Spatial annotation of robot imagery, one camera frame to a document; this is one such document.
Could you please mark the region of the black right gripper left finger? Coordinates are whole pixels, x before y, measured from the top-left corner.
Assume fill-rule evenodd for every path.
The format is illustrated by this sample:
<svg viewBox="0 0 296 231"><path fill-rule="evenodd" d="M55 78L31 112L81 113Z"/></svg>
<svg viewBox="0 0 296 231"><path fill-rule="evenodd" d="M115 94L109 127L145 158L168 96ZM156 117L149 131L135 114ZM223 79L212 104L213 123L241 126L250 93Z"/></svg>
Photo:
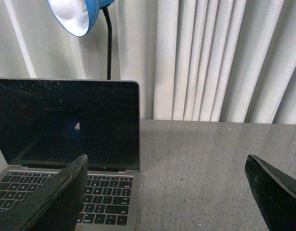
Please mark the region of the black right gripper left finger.
<svg viewBox="0 0 296 231"><path fill-rule="evenodd" d="M0 216L0 231L73 231L87 176L83 154L41 188Z"/></svg>

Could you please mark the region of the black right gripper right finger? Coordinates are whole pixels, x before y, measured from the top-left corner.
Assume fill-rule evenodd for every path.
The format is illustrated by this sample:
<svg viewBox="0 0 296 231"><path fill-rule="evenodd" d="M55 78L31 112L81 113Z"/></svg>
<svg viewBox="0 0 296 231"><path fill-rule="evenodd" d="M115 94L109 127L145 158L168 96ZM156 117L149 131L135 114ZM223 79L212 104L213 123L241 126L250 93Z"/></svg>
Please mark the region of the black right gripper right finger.
<svg viewBox="0 0 296 231"><path fill-rule="evenodd" d="M245 174L270 231L296 231L296 179L255 155L249 155Z"/></svg>

